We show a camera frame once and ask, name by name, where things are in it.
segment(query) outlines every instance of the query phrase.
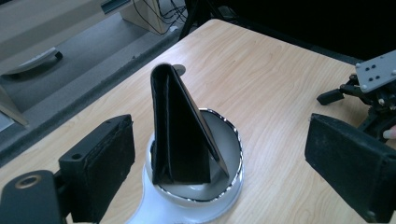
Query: white cylindrical holder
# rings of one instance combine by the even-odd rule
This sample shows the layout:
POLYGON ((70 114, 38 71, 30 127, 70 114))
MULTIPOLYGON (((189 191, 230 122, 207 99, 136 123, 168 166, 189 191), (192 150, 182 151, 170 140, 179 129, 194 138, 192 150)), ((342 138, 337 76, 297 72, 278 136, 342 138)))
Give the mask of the white cylindrical holder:
POLYGON ((236 202, 243 183, 242 144, 238 131, 211 109, 200 109, 223 157, 229 177, 211 159, 211 183, 203 185, 153 185, 148 141, 143 169, 143 196, 129 224, 206 223, 226 213, 236 202))

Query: screw hole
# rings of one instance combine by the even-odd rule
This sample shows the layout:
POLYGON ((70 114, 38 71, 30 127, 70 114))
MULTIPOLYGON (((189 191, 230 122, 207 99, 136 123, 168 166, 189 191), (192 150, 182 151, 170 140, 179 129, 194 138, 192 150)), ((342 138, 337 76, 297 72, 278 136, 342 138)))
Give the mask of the screw hole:
POLYGON ((29 175, 18 181, 15 184, 15 188, 27 189, 37 184, 40 180, 41 180, 41 175, 29 175))
POLYGON ((74 154, 73 156, 72 156, 72 159, 73 160, 78 160, 78 159, 80 159, 82 156, 81 156, 81 154, 74 154))

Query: black mount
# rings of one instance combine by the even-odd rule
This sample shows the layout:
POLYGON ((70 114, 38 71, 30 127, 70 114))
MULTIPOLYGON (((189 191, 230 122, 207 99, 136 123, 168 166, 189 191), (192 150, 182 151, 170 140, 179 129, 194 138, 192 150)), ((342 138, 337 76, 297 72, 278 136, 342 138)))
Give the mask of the black mount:
POLYGON ((349 76, 349 81, 339 89, 322 93, 317 100, 321 105, 344 99, 344 94, 356 96, 370 106, 367 119, 358 127, 376 140, 386 142, 382 133, 396 124, 396 81, 390 82, 381 88, 363 93, 356 74, 349 76))
POLYGON ((60 170, 20 175, 3 188, 0 223, 99 223, 134 163, 130 115, 103 122, 59 159, 60 170))

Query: metal plate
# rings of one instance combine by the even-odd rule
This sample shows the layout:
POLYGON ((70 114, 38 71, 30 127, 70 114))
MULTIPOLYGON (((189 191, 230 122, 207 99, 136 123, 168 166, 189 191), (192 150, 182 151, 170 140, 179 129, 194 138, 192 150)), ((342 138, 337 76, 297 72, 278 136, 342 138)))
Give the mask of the metal plate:
POLYGON ((356 64, 361 91, 366 93, 396 79, 396 50, 356 64))

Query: metallic rim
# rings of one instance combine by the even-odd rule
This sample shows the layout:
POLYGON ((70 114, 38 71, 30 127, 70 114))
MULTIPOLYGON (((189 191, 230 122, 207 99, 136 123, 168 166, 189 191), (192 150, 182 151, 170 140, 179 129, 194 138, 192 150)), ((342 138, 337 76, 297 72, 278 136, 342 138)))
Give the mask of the metallic rim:
POLYGON ((226 118, 224 118, 221 114, 219 114, 218 112, 216 112, 216 111, 214 111, 212 109, 209 109, 209 108, 200 108, 200 110, 201 111, 206 111, 206 112, 209 112, 209 113, 212 113, 212 114, 216 115, 218 118, 222 119, 233 130, 233 132, 235 133, 235 136, 236 136, 236 138, 238 140, 238 143, 239 143, 240 157, 239 157, 239 167, 238 167, 238 170, 236 171, 236 175, 233 178, 233 181, 231 182, 231 184, 229 186, 227 186, 227 188, 220 195, 216 196, 213 199, 209 199, 209 200, 197 200, 197 199, 181 197, 181 196, 178 196, 178 195, 175 195, 175 194, 169 192, 166 189, 163 189, 163 187, 161 187, 160 185, 158 185, 158 188, 160 188, 160 190, 162 190, 166 194, 172 195, 173 197, 176 197, 176 198, 179 198, 179 199, 183 199, 183 200, 186 200, 186 201, 189 201, 189 202, 211 203, 211 202, 214 202, 215 200, 221 198, 224 194, 226 194, 228 191, 230 191, 233 188, 233 185, 238 180, 239 176, 241 175, 242 167, 243 167, 243 165, 242 165, 242 162, 243 162, 242 142, 241 142, 241 137, 239 136, 239 132, 236 130, 236 128, 233 126, 233 124, 230 121, 228 121, 226 118))
POLYGON ((40 180, 41 180, 41 175, 28 175, 28 176, 20 179, 15 184, 15 188, 16 189, 27 189, 27 188, 34 186, 38 182, 40 182, 40 180))

